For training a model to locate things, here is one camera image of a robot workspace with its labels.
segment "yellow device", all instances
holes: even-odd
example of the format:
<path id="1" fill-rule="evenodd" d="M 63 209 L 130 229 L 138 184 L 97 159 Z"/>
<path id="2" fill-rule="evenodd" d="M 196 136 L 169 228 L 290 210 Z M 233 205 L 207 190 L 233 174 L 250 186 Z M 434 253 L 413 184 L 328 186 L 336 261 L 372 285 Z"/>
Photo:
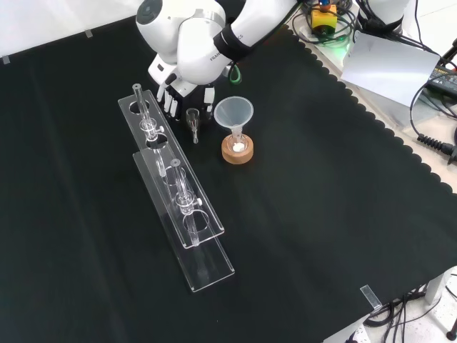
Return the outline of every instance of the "yellow device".
<path id="1" fill-rule="evenodd" d="M 329 11 L 336 13 L 336 5 L 331 5 Z M 311 11 L 311 27 L 323 34 L 334 34 L 338 18 L 332 13 L 321 12 L 318 9 Z"/>

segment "clear funnel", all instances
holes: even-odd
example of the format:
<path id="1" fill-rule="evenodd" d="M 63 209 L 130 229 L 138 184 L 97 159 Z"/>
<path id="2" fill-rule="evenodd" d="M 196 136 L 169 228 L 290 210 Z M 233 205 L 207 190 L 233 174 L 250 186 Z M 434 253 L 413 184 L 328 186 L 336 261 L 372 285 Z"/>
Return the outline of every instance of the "clear funnel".
<path id="1" fill-rule="evenodd" d="M 231 151 L 243 152 L 248 148 L 248 140 L 243 136 L 243 126 L 251 120 L 253 113 L 252 103 L 240 96 L 226 98 L 214 109 L 217 123 L 231 130 L 231 137 L 227 141 Z"/>

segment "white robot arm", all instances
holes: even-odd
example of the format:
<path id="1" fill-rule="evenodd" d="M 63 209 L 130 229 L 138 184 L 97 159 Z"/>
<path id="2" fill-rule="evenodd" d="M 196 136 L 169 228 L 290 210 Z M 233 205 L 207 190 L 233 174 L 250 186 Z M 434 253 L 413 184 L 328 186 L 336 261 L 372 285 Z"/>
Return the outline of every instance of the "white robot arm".
<path id="1" fill-rule="evenodd" d="M 158 84 L 173 73 L 177 80 L 209 84 L 233 60 L 230 57 L 239 56 L 236 50 L 247 52 L 297 4 L 297 0 L 247 0 L 237 20 L 226 26 L 225 12 L 215 0 L 145 0 L 136 22 L 146 42 L 165 63 L 161 64 L 164 73 L 151 69 L 149 72 Z M 228 34 L 237 41 L 228 41 Z M 219 41 L 225 45 L 224 51 L 216 47 L 218 35 L 222 36 Z"/>

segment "acrylic bracket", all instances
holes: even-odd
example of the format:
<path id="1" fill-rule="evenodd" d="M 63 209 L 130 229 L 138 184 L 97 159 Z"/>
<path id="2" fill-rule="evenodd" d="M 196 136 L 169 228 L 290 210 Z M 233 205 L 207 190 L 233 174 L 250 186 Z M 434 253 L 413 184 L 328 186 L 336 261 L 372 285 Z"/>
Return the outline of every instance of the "acrylic bracket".
<path id="1" fill-rule="evenodd" d="M 224 227 L 151 91 L 139 84 L 133 90 L 119 106 L 140 148 L 134 159 L 186 280 L 197 292 L 235 272 L 217 238 Z"/>

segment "round wooden holder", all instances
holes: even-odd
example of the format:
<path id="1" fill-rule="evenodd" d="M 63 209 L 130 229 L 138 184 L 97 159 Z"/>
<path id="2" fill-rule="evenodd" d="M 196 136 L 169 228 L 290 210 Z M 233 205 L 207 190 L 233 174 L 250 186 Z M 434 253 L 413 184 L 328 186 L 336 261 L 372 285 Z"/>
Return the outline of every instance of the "round wooden holder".
<path id="1" fill-rule="evenodd" d="M 228 142 L 231 135 L 227 136 L 222 141 L 222 157 L 228 163 L 244 164 L 252 159 L 252 156 L 254 155 L 254 143 L 252 142 L 252 139 L 249 136 L 246 136 L 245 134 L 243 136 L 244 138 L 246 138 L 246 141 L 248 141 L 248 148 L 243 152 L 234 152 L 231 149 L 229 149 Z"/>

